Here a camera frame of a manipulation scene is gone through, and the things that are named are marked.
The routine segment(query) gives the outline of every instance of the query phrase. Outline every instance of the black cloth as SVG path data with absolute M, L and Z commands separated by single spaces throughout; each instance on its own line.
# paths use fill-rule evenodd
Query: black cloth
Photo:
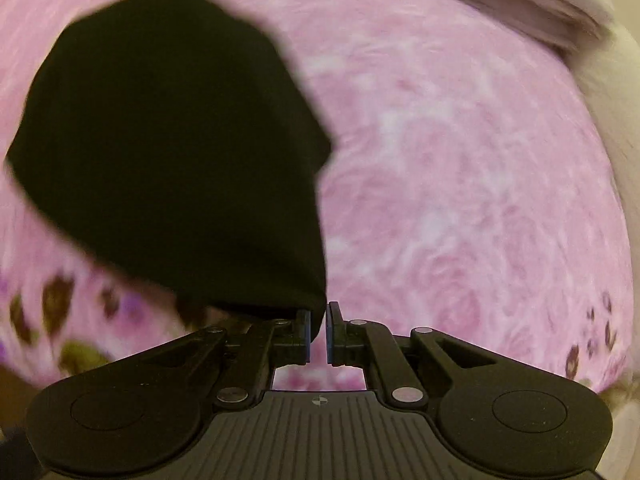
M 97 258 L 251 316 L 326 303 L 316 177 L 331 143 L 267 35 L 209 0 L 121 0 L 70 24 L 8 152 Z

